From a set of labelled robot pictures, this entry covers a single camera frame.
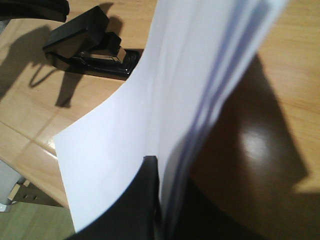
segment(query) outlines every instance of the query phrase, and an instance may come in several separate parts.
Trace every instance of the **stapler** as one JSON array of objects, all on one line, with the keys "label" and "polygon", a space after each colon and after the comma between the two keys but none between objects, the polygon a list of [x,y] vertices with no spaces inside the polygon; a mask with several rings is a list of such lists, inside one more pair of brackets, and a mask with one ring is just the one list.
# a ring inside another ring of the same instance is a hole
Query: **stapler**
[{"label": "stapler", "polygon": [[123,49],[121,38],[105,32],[108,17],[99,6],[54,29],[43,47],[51,65],[77,74],[126,80],[140,59]]},{"label": "stapler", "polygon": [[66,0],[0,0],[0,21],[46,19],[65,22],[69,11]]}]

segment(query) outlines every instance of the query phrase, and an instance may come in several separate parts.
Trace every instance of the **paper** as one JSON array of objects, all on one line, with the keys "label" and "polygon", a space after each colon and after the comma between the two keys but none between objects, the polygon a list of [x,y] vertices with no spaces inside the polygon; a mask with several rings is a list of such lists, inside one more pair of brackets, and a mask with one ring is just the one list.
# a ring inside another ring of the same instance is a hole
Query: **paper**
[{"label": "paper", "polygon": [[77,232],[119,198],[146,155],[158,158],[163,213],[174,221],[167,209],[180,197],[194,154],[284,4],[158,1],[130,78],[54,138]]}]

